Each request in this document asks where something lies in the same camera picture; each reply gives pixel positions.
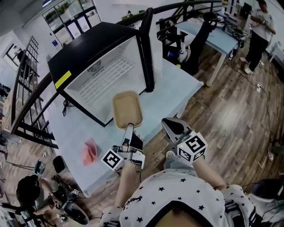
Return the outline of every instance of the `wooden tray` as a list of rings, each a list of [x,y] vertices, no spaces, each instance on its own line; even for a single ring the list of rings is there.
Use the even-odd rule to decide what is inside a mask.
[[[138,127],[143,122],[139,97],[135,91],[124,91],[112,99],[114,122],[119,129],[126,129],[129,123]]]

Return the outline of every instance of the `white star-print shirt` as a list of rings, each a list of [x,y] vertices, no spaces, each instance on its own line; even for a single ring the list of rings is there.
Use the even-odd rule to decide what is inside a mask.
[[[192,170],[166,169],[145,179],[124,207],[105,208],[99,227],[155,226],[173,206],[182,207],[194,218],[199,216],[197,221],[203,226],[213,227],[233,227],[232,218],[238,211],[244,222],[240,227],[249,227],[256,214],[241,186],[229,185],[219,191]]]

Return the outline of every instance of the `black railing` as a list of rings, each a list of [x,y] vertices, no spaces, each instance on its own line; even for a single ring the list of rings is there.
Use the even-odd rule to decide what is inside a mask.
[[[194,7],[194,5],[197,4],[204,4],[204,3],[211,3],[210,7],[204,7],[204,8],[200,8],[200,9],[192,9],[190,11],[187,11],[189,6]],[[156,24],[164,24],[165,22],[168,22],[169,20],[172,20],[173,18],[175,18],[176,20],[178,20],[178,17],[182,16],[183,17],[183,21],[188,20],[189,18],[195,17],[196,15],[201,15],[202,13],[200,12],[201,10],[206,10],[206,9],[210,9],[210,11],[212,12],[213,8],[217,8],[217,7],[221,7],[221,5],[218,6],[214,6],[214,3],[221,3],[221,0],[192,0],[192,1],[188,1],[185,0],[184,2],[181,3],[174,3],[174,4],[169,4],[169,5],[165,5],[165,6],[160,6],[158,8],[154,8],[153,9],[153,13],[154,14],[158,14],[164,11],[168,11],[171,9],[175,9],[177,8],[177,10],[175,11],[175,13],[168,17],[168,18],[164,18],[161,19],[160,21],[156,22]],[[140,20],[143,19],[144,15],[146,12],[141,12],[139,14],[133,15],[129,18],[126,18],[122,21],[119,21],[118,24],[121,25],[125,25],[125,26],[129,26],[135,22],[138,22]],[[176,23],[174,25],[170,25],[170,26],[166,26],[161,28],[160,27],[160,31],[157,32],[157,37],[161,38],[162,37],[162,41],[165,41],[165,39],[167,38],[167,34],[166,31],[171,29],[172,27],[174,27],[176,25]],[[49,147],[53,147],[53,148],[58,148],[57,145],[53,144],[51,142],[51,140],[54,140],[54,136],[52,135],[52,133],[48,132],[47,126],[49,124],[49,122],[44,120],[44,116],[43,113],[45,112],[45,110],[48,108],[48,106],[55,100],[55,98],[58,96],[58,93],[55,93],[51,99],[44,105],[44,107],[41,107],[41,101],[42,98],[40,97],[40,95],[43,93],[43,91],[47,88],[48,85],[50,85],[50,83],[52,82],[52,78],[50,73],[48,73],[42,81],[40,81],[40,83],[35,87],[33,86],[33,89],[30,88],[30,84],[27,86],[27,84],[23,81],[20,80],[20,78],[22,78],[22,72],[21,72],[21,68],[23,68],[24,62],[26,62],[26,66],[24,69],[24,72],[26,70],[26,67],[28,67],[29,72],[32,72],[31,75],[30,73],[28,74],[28,81],[30,81],[30,77],[32,78],[32,80],[34,79],[33,75],[37,75],[36,73],[36,67],[31,67],[28,63],[29,62],[33,62],[36,63],[37,61],[37,55],[38,55],[38,43],[35,41],[35,39],[32,37],[25,52],[24,52],[25,56],[28,55],[32,55],[32,57],[29,57],[28,60],[25,60],[24,57],[21,60],[20,63],[20,67],[18,70],[18,74],[17,74],[17,78],[16,78],[16,83],[15,83],[15,88],[14,88],[14,93],[13,93],[13,100],[12,100],[12,129],[11,129],[11,133],[14,133],[18,136],[21,136],[23,138],[26,138],[28,140],[31,140],[33,142],[39,143],[39,144],[43,144]],[[21,85],[23,87],[23,89],[28,91],[28,98],[25,102],[23,102],[22,108],[19,112],[19,114],[16,116],[16,99],[17,99],[17,88],[18,85]],[[36,112],[36,116],[33,116],[33,114],[31,113],[31,109],[34,106],[35,109],[37,110],[37,104],[36,102],[39,102],[39,113],[38,111]],[[30,121],[29,122],[25,122],[25,117],[26,115],[29,114],[30,115]]]
[[[58,148],[51,141],[54,140],[54,136],[49,133],[47,128],[49,121],[45,121],[43,115],[57,95],[54,95],[42,108],[43,99],[40,95],[52,80],[50,76],[46,76],[38,84],[38,45],[34,37],[31,37],[26,49],[20,53],[22,58],[12,97],[11,133],[39,144]]]

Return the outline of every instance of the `wooden floor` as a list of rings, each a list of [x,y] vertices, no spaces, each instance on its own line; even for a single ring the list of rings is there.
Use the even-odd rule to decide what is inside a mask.
[[[284,84],[277,77],[277,69],[268,62],[263,54],[265,67],[256,69],[253,78],[262,83],[269,96],[270,135],[266,111],[267,96],[238,72],[243,71],[244,64],[238,60],[245,56],[248,45],[239,51],[233,62],[226,60],[210,88],[201,88],[189,101],[183,120],[196,132],[201,132],[208,143],[207,160],[226,180],[228,184],[246,185],[263,178],[277,178],[278,172],[284,172],[284,158],[275,157],[273,162],[267,157],[270,140],[279,139],[283,133],[284,121]],[[204,83],[210,78],[220,57],[220,53],[206,46],[200,58],[200,70],[194,77]],[[30,162],[27,157],[37,159],[46,147],[23,141],[17,146],[13,160],[19,164]],[[161,131],[144,148],[146,166],[142,180],[162,168],[165,151],[170,148],[165,134]],[[4,189],[12,203],[16,202],[15,184],[21,176],[30,172],[14,167],[1,168],[1,177],[7,179]],[[114,203],[119,180],[108,182],[104,188],[91,198],[79,200],[78,203],[90,218],[100,217],[103,208]],[[92,219],[96,226],[99,219]],[[64,226],[76,226],[68,223]]]

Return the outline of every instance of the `pink cloth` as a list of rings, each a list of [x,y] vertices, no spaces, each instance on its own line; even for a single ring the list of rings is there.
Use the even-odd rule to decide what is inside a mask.
[[[93,138],[85,142],[82,156],[84,166],[88,166],[97,160],[97,147]]]

